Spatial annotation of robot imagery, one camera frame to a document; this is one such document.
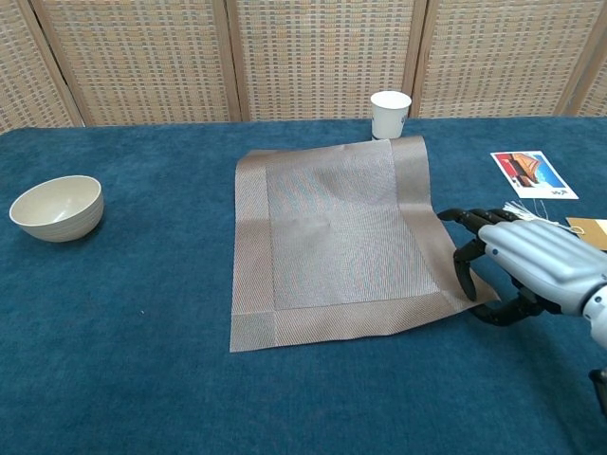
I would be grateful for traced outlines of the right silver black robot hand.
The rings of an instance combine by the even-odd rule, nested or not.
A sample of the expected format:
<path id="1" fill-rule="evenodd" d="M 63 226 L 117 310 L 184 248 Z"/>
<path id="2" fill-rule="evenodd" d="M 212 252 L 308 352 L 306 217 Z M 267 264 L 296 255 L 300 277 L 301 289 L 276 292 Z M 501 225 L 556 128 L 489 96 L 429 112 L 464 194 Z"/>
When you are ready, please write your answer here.
<path id="1" fill-rule="evenodd" d="M 453 253 L 456 277 L 470 300 L 477 293 L 470 263 L 486 255 L 518 288 L 509 303 L 490 308 L 479 304 L 475 317 L 494 326 L 508 326 L 547 311 L 583 317 L 591 334 L 606 338 L 606 254 L 546 221 L 525 221 L 504 209 L 446 209 L 437 214 L 474 234 Z"/>

